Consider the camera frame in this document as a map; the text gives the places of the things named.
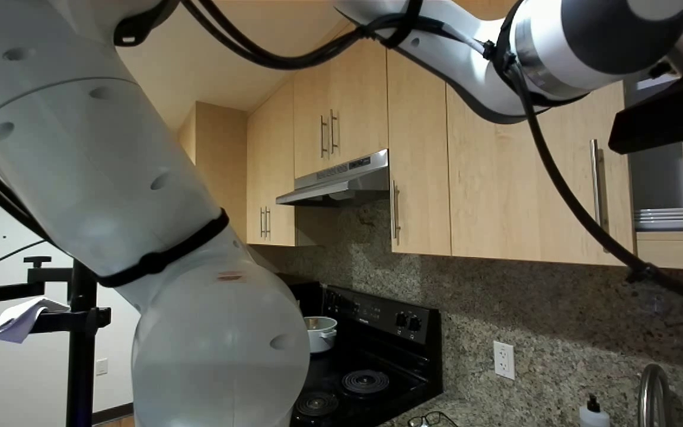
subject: wall outlet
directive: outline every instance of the wall outlet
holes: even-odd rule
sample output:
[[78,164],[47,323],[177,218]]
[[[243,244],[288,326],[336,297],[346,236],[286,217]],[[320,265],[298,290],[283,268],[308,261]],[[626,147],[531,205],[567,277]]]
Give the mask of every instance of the wall outlet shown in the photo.
[[493,342],[493,373],[515,379],[515,354],[504,342]]
[[94,377],[103,377],[103,374],[109,374],[109,361],[107,359],[97,359]]

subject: stainless steel range hood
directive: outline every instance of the stainless steel range hood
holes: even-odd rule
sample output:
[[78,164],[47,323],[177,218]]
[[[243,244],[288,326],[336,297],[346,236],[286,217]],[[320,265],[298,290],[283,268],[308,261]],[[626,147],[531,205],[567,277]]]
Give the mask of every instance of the stainless steel range hood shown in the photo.
[[293,180],[278,205],[339,206],[388,196],[388,150]]

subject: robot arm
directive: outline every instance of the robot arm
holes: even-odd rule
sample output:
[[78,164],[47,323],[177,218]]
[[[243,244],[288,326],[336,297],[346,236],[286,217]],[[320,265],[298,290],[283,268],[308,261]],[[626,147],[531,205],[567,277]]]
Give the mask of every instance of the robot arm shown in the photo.
[[[0,178],[52,243],[98,277],[123,276],[223,220],[113,49],[140,42],[176,2],[0,0]],[[366,27],[403,15],[408,2],[334,7]],[[128,20],[140,15],[147,32],[134,34]],[[523,117],[503,57],[521,61],[538,97],[567,102],[658,59],[683,29],[683,0],[527,0],[504,27],[451,0],[423,0],[416,17],[435,21],[440,36],[413,29],[395,49],[503,124]],[[633,29],[633,42],[613,49]],[[308,344],[280,281],[230,229],[167,265],[153,258],[141,263],[147,276],[119,290],[141,314],[132,352],[136,423],[286,425]]]

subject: granite backsplash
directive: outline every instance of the granite backsplash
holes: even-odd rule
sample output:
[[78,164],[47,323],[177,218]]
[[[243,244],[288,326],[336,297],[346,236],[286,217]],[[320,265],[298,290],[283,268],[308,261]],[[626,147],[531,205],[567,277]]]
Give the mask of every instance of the granite backsplash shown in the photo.
[[[574,427],[594,393],[631,427],[640,373],[656,364],[683,427],[683,300],[629,284],[623,268],[391,253],[387,201],[297,220],[314,244],[255,246],[275,270],[442,314],[446,391],[393,425],[442,410],[459,427]],[[515,379],[493,373],[493,340],[515,346]]]

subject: stove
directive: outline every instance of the stove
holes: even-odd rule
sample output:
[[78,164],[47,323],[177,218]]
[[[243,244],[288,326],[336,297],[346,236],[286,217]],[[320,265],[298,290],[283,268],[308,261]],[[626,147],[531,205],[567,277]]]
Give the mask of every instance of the stove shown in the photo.
[[304,315],[339,321],[334,350],[310,359],[291,427],[375,427],[440,393],[438,312],[331,284],[291,291]]

